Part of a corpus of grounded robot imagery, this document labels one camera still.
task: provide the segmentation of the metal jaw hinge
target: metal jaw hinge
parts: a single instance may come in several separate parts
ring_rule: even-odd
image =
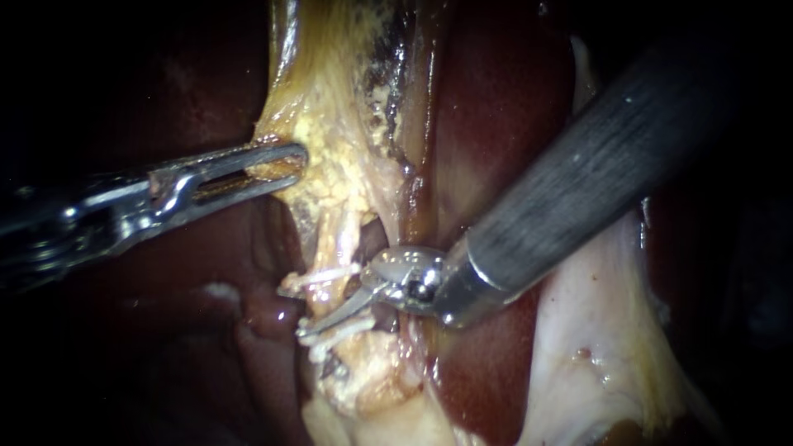
[[[394,246],[381,251],[361,274],[375,290],[375,300],[411,314],[433,315],[433,297],[443,280],[444,253],[419,246]],[[370,280],[377,280],[376,287]]]

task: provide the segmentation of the dissecting forceps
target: dissecting forceps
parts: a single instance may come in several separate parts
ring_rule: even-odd
[[[297,334],[375,301],[457,328],[512,303],[722,136],[742,87],[723,33],[715,23],[647,49],[447,254],[386,249],[363,268],[362,291]]]
[[[25,187],[0,216],[0,292],[19,293],[212,212],[291,186],[308,153],[252,143],[50,190]],[[275,164],[267,180],[245,175]]]

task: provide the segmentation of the metal surgical instrument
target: metal surgical instrument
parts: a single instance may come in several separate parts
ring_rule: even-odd
[[[433,297],[442,323],[464,327],[517,299],[722,135],[740,91],[721,32],[645,51],[467,231]]]
[[[23,188],[0,216],[0,292],[25,292],[212,212],[291,186],[307,160],[298,144],[252,143],[56,189]],[[275,167],[272,178],[245,174],[260,164]]]

